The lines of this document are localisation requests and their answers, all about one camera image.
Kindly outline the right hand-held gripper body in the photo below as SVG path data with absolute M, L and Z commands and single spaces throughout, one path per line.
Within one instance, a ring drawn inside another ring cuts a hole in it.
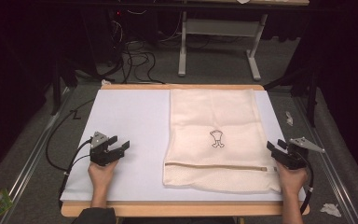
M 288 149 L 284 150 L 284 153 L 288 155 L 288 161 L 280 163 L 290 170 L 306 168 L 309 151 L 325 153 L 324 148 L 315 145 L 305 137 L 291 138 L 287 144 Z

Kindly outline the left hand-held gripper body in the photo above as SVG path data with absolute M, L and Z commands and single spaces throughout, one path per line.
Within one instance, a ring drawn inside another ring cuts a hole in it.
M 106 166 L 120 159 L 120 157 L 115 154 L 115 150 L 108 149 L 108 139 L 109 137 L 105 134 L 95 132 L 90 143 L 90 160 L 100 166 Z

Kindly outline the cream mesh laundry bag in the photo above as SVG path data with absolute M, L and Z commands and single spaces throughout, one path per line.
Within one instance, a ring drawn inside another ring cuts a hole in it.
M 171 91 L 163 184 L 208 191 L 281 190 L 252 90 Z

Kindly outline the person's left hand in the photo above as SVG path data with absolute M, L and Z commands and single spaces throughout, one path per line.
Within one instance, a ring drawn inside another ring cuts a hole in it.
M 107 190 L 112 182 L 118 161 L 113 161 L 106 166 L 100 166 L 95 162 L 89 165 L 89 177 L 95 190 Z

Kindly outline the person's right hand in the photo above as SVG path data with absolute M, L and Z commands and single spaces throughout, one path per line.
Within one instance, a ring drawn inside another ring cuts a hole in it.
M 305 168 L 290 170 L 281 163 L 277 163 L 280 177 L 282 194 L 284 196 L 297 196 L 304 183 L 307 181 L 308 175 Z

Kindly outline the white table mat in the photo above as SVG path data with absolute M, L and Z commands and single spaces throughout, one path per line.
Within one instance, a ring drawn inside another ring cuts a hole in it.
M 120 160 L 107 194 L 110 203 L 278 202 L 274 190 L 228 193 L 163 185 L 163 157 L 169 143 L 167 90 L 100 90 L 81 137 L 116 135 L 112 149 L 130 148 Z

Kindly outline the black metal stand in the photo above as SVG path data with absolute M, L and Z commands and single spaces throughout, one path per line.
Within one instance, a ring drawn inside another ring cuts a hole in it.
M 263 86 L 266 91 L 272 90 L 277 86 L 291 85 L 291 95 L 295 97 L 301 97 L 306 95 L 306 118 L 308 119 L 312 127 L 315 126 L 315 106 L 316 91 L 317 91 L 317 73 L 313 68 L 304 67 L 297 69 L 294 72 L 290 72 L 283 77 L 279 77 L 270 83 Z
M 70 62 L 64 58 L 57 58 L 52 75 L 53 109 L 51 114 L 56 115 L 62 104 L 62 81 L 66 87 L 77 86 L 76 72 Z

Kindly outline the crumpled white paper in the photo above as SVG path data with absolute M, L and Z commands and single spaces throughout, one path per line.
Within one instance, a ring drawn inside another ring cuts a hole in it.
M 337 209 L 336 204 L 325 203 L 323 207 L 320 209 L 320 211 L 334 217 L 342 217 L 341 213 Z

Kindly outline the metal floor rail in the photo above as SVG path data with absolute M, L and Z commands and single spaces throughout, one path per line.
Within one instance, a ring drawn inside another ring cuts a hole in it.
M 26 163 L 22 167 L 20 174 L 18 175 L 15 183 L 11 187 L 9 191 L 9 196 L 12 200 L 12 206 L 0 217 L 0 224 L 7 224 L 9 219 L 11 218 L 14 209 L 16 208 L 18 201 L 21 198 L 21 195 L 25 191 L 34 173 L 34 170 L 39 163 L 40 158 L 42 157 L 48 138 L 51 136 L 54 125 L 56 124 L 58 118 L 62 113 L 62 108 L 67 104 L 74 90 L 74 88 L 65 87 L 63 91 L 59 94 L 62 99 L 62 102 L 59 105 L 57 112 L 49 117 L 48 122 L 43 129 L 43 132 L 38 137 Z
M 311 139 L 316 145 L 322 147 L 324 144 L 320 138 L 320 135 L 317 132 L 317 129 L 310 124 L 310 121 L 306 115 L 306 107 L 304 105 L 303 100 L 299 97 L 294 97 L 293 101 L 301 118 L 305 122 L 307 129 L 310 132 Z M 338 176 L 337 169 L 332 163 L 328 153 L 319 152 L 318 158 L 320 163 L 322 164 L 324 174 L 328 179 L 329 185 L 337 198 L 337 202 L 339 204 L 339 208 L 342 215 L 345 217 L 348 224 L 358 224 L 358 213 L 354 208 L 347 188 L 345 187 L 341 178 Z

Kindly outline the white metal desk frame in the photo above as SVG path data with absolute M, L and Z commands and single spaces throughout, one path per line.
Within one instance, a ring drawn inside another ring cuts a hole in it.
M 183 0 L 190 3 L 223 4 L 228 7 L 307 7 L 310 0 Z M 253 45 L 245 51 L 253 80 L 261 79 L 255 53 L 263 34 L 269 14 L 262 13 L 255 19 L 195 19 L 189 18 L 184 10 L 181 13 L 181 48 L 179 52 L 178 76 L 186 75 L 186 38 L 189 35 L 218 35 L 234 37 L 250 37 Z

